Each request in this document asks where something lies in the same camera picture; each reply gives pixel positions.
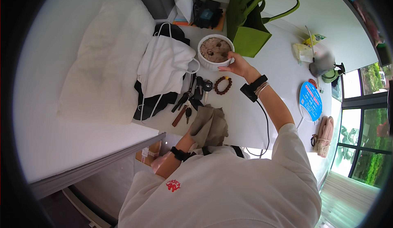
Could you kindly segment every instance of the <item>white t-shirt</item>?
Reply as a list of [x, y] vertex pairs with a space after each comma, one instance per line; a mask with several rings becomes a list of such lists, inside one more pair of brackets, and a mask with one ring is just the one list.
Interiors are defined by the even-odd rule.
[[123, 227], [314, 227], [316, 179], [294, 124], [282, 126], [272, 159], [195, 155], [168, 178], [135, 174], [119, 214]]

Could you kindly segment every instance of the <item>kappa logo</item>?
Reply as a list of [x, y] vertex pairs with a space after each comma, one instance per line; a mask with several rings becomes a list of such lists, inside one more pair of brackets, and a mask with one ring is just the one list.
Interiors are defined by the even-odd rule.
[[177, 180], [170, 180], [167, 182], [167, 187], [168, 190], [172, 189], [172, 192], [174, 192], [177, 189], [180, 189], [180, 183]]

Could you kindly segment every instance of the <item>paper towel roll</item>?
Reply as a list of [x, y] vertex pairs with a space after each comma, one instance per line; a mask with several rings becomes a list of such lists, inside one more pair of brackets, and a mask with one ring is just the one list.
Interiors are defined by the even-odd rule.
[[177, 13], [184, 16], [188, 23], [191, 22], [191, 13], [193, 9], [193, 0], [174, 0]]

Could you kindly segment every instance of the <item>rag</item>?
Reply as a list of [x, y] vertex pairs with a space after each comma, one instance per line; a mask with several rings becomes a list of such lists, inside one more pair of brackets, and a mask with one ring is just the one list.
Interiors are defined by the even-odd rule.
[[224, 137], [228, 137], [228, 124], [222, 108], [213, 108], [210, 104], [199, 107], [190, 135], [197, 143], [196, 149], [222, 146]]

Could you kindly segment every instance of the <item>cardboard box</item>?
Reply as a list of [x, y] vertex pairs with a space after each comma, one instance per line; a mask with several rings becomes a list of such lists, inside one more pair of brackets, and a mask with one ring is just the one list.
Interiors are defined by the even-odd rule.
[[151, 163], [158, 157], [160, 154], [161, 149], [161, 141], [158, 141], [149, 147], [142, 149], [141, 151], [137, 152], [135, 155], [135, 159], [138, 161], [151, 166]]

